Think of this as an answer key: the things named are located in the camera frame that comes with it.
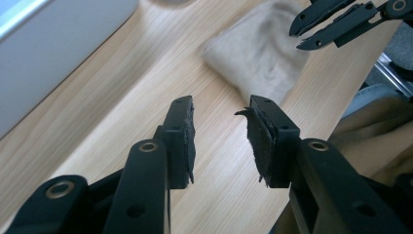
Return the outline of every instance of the black mechanical arm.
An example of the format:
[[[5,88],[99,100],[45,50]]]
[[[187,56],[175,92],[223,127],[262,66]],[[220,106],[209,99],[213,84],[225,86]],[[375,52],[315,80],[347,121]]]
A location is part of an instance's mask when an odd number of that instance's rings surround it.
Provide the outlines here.
[[[154,137],[94,184],[79,175],[46,181],[6,233],[169,233],[169,190],[194,182],[193,111],[192,97],[176,99]]]
[[[393,187],[359,175],[329,142],[300,130],[271,100],[251,96],[247,118],[255,163],[271,188],[290,187],[301,233],[411,233],[413,175]]]
[[[302,11],[292,23],[289,35],[301,36],[356,0],[312,0],[312,5]],[[413,0],[389,0],[376,7],[371,1],[352,5],[343,15],[304,39],[298,49],[317,50],[334,42],[341,47],[387,20],[405,20],[413,25]]]
[[[365,178],[330,143],[301,139],[271,100],[252,96],[247,118],[255,162],[271,188],[290,188],[301,233],[411,233],[413,175],[393,187]],[[191,179],[195,160],[191,97],[175,100],[154,138],[131,148],[125,167],[88,185],[63,175],[41,185],[7,233],[169,233],[169,190]]]

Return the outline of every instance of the crumpled cloth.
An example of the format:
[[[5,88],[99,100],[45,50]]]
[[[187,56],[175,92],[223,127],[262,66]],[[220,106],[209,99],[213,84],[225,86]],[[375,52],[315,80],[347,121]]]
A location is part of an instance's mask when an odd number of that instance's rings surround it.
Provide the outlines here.
[[[295,48],[300,39],[288,36],[301,10],[295,1],[263,2],[209,40],[202,58],[240,90],[246,103],[258,95],[280,104],[309,55]]]

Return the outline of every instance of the wood grain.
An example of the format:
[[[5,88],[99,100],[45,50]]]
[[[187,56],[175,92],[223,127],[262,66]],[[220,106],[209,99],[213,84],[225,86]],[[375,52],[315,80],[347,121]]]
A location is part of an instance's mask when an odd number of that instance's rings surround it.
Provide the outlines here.
[[[202,45],[258,0],[140,1],[98,50],[0,141],[0,223],[42,182],[82,175],[92,183],[125,164],[175,98],[192,95],[195,184],[172,191],[172,233],[267,233],[287,191],[258,183],[237,90],[204,65]],[[313,52],[282,108],[303,137],[327,138],[395,31],[386,23],[342,49]]]

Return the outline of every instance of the metal rivet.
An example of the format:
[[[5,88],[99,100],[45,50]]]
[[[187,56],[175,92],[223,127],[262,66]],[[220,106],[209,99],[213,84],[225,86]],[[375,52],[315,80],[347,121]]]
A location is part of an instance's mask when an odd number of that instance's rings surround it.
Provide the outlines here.
[[[69,194],[73,188],[75,187],[75,183],[69,180],[62,180],[54,185],[52,185],[46,191],[46,197],[50,199],[57,199],[66,196]]]
[[[328,145],[326,145],[323,142],[320,141],[311,141],[309,143],[309,146],[312,147],[313,149],[317,151],[327,151],[328,150]]]
[[[399,12],[399,11],[403,11],[404,8],[406,8],[407,3],[405,0],[397,0],[393,3],[393,10]]]
[[[145,153],[152,152],[158,148],[158,144],[153,142],[143,143],[139,146],[139,150]]]

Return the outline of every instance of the beige cloth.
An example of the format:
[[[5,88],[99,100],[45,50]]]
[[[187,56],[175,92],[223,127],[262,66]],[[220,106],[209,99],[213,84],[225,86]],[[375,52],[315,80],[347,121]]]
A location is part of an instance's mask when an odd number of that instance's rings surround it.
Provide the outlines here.
[[[358,173],[391,186],[413,173],[413,104],[377,99],[341,120],[330,141]]]
[[[205,62],[234,86],[245,102],[251,95],[280,104],[300,77],[308,53],[289,37],[292,21],[302,9],[295,1],[261,3],[228,30],[205,44]]]

